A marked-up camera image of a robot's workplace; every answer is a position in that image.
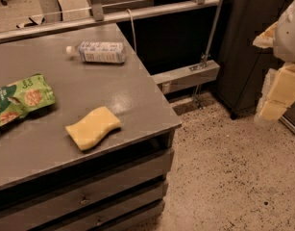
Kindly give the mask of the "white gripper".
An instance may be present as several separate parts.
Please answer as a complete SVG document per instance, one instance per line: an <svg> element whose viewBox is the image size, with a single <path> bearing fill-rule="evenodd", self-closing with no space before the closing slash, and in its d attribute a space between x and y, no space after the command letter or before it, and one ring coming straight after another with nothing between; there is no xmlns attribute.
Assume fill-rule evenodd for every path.
<svg viewBox="0 0 295 231"><path fill-rule="evenodd" d="M272 48L274 55L285 63L280 69L270 68L262 85L255 122L279 120L295 102L295 0L273 23L258 35L253 45L262 49Z"/></svg>

